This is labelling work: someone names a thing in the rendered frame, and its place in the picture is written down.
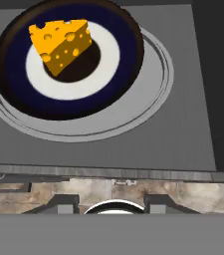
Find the dark blue and white plate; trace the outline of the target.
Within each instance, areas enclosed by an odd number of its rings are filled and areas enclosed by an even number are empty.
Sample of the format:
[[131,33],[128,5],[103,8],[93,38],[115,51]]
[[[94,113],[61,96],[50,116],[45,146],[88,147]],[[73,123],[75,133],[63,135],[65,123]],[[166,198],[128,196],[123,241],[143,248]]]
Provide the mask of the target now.
[[[29,27],[86,19],[93,44],[59,76],[31,42]],[[116,102],[137,78],[143,39],[131,15],[110,0],[43,0],[0,36],[0,94],[19,112],[49,121],[95,114]]]

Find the yellow cheese wedge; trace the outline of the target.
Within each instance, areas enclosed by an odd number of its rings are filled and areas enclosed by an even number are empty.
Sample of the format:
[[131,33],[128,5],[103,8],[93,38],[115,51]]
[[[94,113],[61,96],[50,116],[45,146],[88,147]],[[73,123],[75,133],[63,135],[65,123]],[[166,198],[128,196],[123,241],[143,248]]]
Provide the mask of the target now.
[[57,77],[91,44],[86,19],[49,21],[43,28],[29,27],[30,39],[50,73]]

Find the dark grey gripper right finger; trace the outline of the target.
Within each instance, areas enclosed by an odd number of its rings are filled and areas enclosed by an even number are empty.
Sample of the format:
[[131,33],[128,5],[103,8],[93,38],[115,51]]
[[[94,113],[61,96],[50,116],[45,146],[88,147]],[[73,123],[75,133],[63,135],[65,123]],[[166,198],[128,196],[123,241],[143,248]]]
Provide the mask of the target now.
[[177,204],[167,194],[146,194],[144,212],[148,214],[197,214],[197,211]]

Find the white plate with black rim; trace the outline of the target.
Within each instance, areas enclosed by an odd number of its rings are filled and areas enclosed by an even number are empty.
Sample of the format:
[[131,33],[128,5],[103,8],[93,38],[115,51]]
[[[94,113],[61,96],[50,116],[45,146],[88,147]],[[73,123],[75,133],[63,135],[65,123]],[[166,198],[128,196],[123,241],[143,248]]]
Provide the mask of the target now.
[[99,202],[91,206],[86,214],[100,214],[107,211],[127,214],[143,214],[144,208],[134,202],[130,202],[123,199],[110,199],[103,202]]

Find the grey microwave oven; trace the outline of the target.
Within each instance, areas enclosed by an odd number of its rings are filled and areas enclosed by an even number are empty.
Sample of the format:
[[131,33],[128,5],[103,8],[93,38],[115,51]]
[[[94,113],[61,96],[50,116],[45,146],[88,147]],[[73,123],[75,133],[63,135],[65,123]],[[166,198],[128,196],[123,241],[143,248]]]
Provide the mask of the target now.
[[224,182],[224,171],[215,165],[191,6],[144,5],[127,10],[164,44],[173,61],[175,81],[162,107],[132,130],[77,143],[38,139],[0,118],[0,176]]

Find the grey microwave turntable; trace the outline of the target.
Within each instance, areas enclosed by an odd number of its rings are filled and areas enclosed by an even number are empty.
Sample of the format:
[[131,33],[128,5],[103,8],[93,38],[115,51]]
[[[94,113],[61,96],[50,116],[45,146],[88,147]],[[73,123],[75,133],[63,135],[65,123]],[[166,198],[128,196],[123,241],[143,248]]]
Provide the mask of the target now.
[[146,30],[141,33],[145,53],[139,75],[131,88],[111,106],[82,119],[44,121],[19,112],[0,94],[0,118],[31,136],[61,142],[105,139],[144,123],[167,99],[174,80],[174,69],[162,43]]

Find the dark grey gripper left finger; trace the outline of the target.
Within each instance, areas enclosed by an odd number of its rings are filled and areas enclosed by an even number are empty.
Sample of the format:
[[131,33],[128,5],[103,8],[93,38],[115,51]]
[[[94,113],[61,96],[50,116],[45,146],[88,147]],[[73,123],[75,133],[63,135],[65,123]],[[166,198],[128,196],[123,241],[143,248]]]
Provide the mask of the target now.
[[25,211],[25,214],[79,214],[79,203],[77,194],[56,194],[47,204]]

